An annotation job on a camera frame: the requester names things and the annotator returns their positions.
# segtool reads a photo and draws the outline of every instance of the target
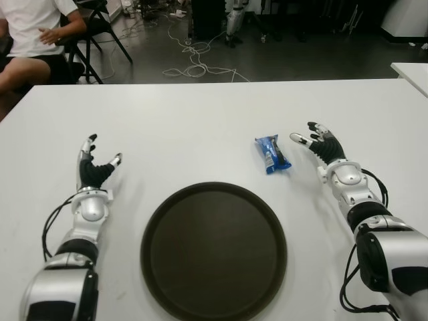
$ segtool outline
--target gray floor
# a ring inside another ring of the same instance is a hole
[[[191,66],[190,53],[182,53],[171,35],[184,43],[187,36],[187,21],[171,23],[160,17],[157,24],[138,22],[119,17],[114,30],[120,37],[129,34],[122,43],[134,60],[130,65],[114,42],[100,45],[103,53],[94,46],[91,51],[92,65],[106,84],[169,84],[194,82],[230,82],[232,73],[206,74],[201,78],[185,76],[168,77],[162,71],[169,68],[185,70]],[[275,42],[269,39],[261,43],[260,32],[253,25],[244,25],[240,37],[244,44],[235,49],[225,47],[223,38],[211,44],[211,51],[201,55],[201,61],[210,67],[237,69],[251,82],[282,80],[332,80],[361,78],[396,78],[390,68],[392,62],[428,62],[428,52],[409,44],[392,44],[379,35],[352,34],[309,35],[308,42],[299,43],[290,30],[285,30],[284,39]],[[109,35],[97,38],[108,41]],[[235,82],[244,81],[239,76]]]

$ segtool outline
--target snack package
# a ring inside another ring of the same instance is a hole
[[[272,174],[277,169],[288,169],[291,167],[290,162],[282,154],[276,144],[278,135],[256,138],[255,141],[260,145],[265,155],[266,173]]]

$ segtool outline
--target table surface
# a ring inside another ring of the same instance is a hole
[[[391,67],[425,97],[428,97],[428,64],[393,62]]]
[[[284,283],[256,320],[389,320],[340,307],[352,235],[316,176],[316,158],[288,136],[308,133],[307,121],[330,127],[347,157],[384,181],[391,212],[428,234],[426,104],[403,79],[35,87],[0,123],[0,319],[18,320],[24,289],[43,266],[45,219],[74,193],[78,150],[97,133],[96,161],[124,154],[105,184],[115,200],[97,265],[97,320],[173,320],[143,281],[140,242],[168,196],[205,181],[249,189],[284,228]],[[254,138],[272,134],[293,167],[268,176]],[[52,251],[71,226],[66,208],[48,237]],[[385,302],[356,279],[355,304]]]

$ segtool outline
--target knee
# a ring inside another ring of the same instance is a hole
[[[6,65],[3,73],[10,81],[14,81],[16,79],[24,80],[29,77],[30,69],[24,64],[8,64]]]

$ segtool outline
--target person's arm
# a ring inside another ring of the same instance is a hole
[[[9,32],[9,24],[6,19],[0,18],[0,38],[3,38]]]
[[[71,12],[67,18],[70,23],[63,27],[56,29],[39,28],[41,32],[40,41],[46,45],[51,45],[59,39],[69,35],[77,35],[86,32],[85,21],[78,10]]]

